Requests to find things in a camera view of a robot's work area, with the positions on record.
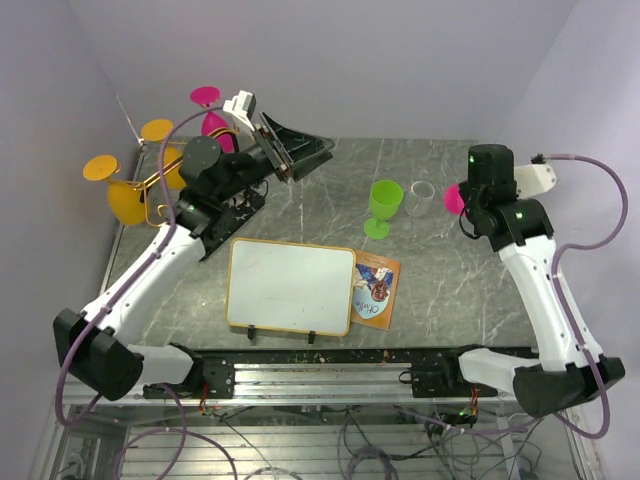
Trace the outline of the pink wine glass front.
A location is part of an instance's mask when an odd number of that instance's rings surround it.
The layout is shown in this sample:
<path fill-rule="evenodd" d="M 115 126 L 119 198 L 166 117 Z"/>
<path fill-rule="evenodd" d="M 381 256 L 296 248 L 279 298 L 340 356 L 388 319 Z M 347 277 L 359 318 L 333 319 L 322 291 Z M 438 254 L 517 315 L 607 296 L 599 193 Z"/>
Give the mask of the pink wine glass front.
<path fill-rule="evenodd" d="M 443 204 L 445 209 L 453 215 L 460 215 L 463 212 L 465 203 L 461 197 L 458 184 L 452 184 L 445 190 Z"/>

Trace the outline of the pink wine glass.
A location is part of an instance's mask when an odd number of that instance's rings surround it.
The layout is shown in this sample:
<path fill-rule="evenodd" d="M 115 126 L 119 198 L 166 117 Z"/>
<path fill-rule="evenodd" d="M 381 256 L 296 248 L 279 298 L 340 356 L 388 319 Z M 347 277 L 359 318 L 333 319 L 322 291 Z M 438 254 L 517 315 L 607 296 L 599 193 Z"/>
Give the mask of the pink wine glass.
<path fill-rule="evenodd" d="M 453 215 L 460 215 L 463 212 L 465 203 L 461 197 L 458 184 L 452 184 L 445 190 L 443 204 L 445 209 Z"/>
<path fill-rule="evenodd" d="M 191 92 L 190 100 L 204 109 L 210 109 L 220 100 L 220 96 L 220 90 L 215 86 L 199 86 Z M 201 125 L 201 134 L 216 139 L 224 153 L 238 151 L 236 134 L 227 121 L 214 111 L 206 113 Z"/>

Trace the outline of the clear wine glass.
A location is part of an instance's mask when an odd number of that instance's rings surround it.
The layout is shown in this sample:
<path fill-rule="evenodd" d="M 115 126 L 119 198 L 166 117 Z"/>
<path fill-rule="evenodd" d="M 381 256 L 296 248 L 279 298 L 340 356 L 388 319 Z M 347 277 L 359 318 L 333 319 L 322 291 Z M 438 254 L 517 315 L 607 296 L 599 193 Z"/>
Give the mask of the clear wine glass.
<path fill-rule="evenodd" d="M 424 180 L 415 181 L 407 190 L 404 198 L 405 212 L 413 218 L 426 216 L 435 197 L 434 186 Z"/>

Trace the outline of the green wine glass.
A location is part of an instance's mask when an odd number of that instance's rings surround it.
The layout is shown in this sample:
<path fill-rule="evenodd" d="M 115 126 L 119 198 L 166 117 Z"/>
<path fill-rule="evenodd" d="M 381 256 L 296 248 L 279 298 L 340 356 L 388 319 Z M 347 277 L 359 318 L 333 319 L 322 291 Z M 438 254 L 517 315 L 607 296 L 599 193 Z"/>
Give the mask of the green wine glass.
<path fill-rule="evenodd" d="M 389 234 L 388 220 L 396 214 L 403 198 L 402 186 L 392 180 L 380 180 L 372 185 L 369 194 L 371 217 L 363 226 L 367 237 L 380 240 Z"/>

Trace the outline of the pink wine glass back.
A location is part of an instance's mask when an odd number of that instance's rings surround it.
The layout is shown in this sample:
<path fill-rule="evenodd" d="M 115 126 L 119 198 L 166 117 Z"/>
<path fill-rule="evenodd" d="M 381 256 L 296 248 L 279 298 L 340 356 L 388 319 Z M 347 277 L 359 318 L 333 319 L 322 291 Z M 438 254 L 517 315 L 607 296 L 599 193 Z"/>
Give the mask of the pink wine glass back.
<path fill-rule="evenodd" d="M 199 86 L 191 92 L 190 100 L 204 109 L 210 109 L 220 100 L 220 96 L 220 90 L 215 86 Z M 236 134 L 227 121 L 214 111 L 206 113 L 201 125 L 201 134 L 216 139 L 224 153 L 238 151 Z"/>

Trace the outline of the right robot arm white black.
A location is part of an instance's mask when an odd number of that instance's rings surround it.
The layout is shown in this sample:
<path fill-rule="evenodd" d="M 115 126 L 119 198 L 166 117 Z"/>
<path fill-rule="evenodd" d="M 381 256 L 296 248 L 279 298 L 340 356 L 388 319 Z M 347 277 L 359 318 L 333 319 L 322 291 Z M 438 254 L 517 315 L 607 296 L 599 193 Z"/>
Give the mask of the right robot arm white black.
<path fill-rule="evenodd" d="M 482 384 L 512 394 L 531 417 L 541 418 L 603 396 L 625 375 L 591 335 L 560 270 L 565 252 L 535 194 L 516 180 L 511 149 L 478 144 L 468 150 L 467 178 L 459 185 L 461 219 L 485 237 L 517 286 L 538 347 L 535 360 L 476 347 L 440 373 L 450 394 Z"/>

